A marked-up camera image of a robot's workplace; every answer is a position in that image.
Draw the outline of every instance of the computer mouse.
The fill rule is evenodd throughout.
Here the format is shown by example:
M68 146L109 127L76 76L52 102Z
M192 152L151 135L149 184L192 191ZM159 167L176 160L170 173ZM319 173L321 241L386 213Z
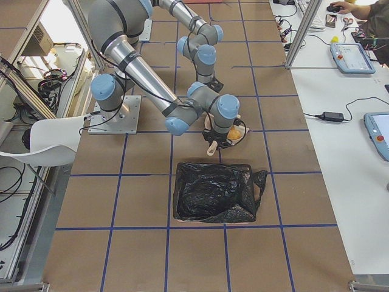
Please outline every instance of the computer mouse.
M328 11L328 12L334 12L334 13L337 13L337 12L341 11L341 9L343 9L342 6L333 6L332 4L330 4L330 5L327 7L327 11Z

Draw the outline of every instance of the gray robot arm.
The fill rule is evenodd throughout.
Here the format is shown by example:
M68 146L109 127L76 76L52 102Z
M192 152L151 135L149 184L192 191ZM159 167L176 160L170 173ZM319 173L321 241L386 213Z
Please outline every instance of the gray robot arm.
M177 0L96 0L88 16L89 30L98 50L117 64L116 76L99 75L91 90L100 108L107 116L117 111L121 90L133 84L145 91L146 96L166 117L165 125L170 133L180 136L204 112L214 116L211 129L204 130L205 140L218 143L219 148L232 145L227 139L239 110L235 96L218 95L220 84L215 82L214 64L216 52L213 47L222 38L219 26L211 26L195 12ZM195 37L181 38L177 49L190 59L197 68L197 80L188 90L188 100L182 102L160 77L148 66L135 50L143 24L153 12L153 6L166 9L186 25ZM125 114L128 109L120 109Z

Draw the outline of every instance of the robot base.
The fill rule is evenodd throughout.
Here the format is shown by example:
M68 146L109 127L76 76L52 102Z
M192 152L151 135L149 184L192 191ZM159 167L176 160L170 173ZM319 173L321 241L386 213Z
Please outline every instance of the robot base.
M139 111L141 96L125 96L123 103L130 108L129 115L125 116L121 121L115 123L103 123L101 115L92 116L91 127L88 133L91 135L107 135L107 134L136 134L138 127ZM99 111L100 107L96 103L94 111Z

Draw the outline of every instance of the white desk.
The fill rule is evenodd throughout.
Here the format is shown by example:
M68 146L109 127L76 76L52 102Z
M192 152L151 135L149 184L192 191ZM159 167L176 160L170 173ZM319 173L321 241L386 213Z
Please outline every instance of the white desk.
M323 1L319 8L323 19L329 3ZM290 15L295 10L290 5L271 5L275 15ZM316 35L326 42L337 35L342 42L343 35L337 33L343 27L340 17L335 29L326 28ZM301 14L286 19L297 29ZM346 31L349 43L353 42L351 31ZM329 46L311 36L305 40L306 47L300 50L293 68L335 67ZM360 76L345 75L337 69L292 69L303 111L340 112L349 119L345 105L355 99L376 96L389 102L384 88L389 83L389 70L377 62L374 67L375 74ZM349 109L353 120L347 123L306 120L353 273L389 274L389 162L379 156L363 123L365 113L389 111L389 106L364 100Z

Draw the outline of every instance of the power adapter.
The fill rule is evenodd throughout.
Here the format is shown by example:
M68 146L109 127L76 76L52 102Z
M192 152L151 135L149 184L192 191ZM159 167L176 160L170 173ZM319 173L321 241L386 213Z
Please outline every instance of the power adapter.
M331 111L324 111L322 114L315 115L318 119L327 120L329 122L341 123L345 120L342 113L333 113Z

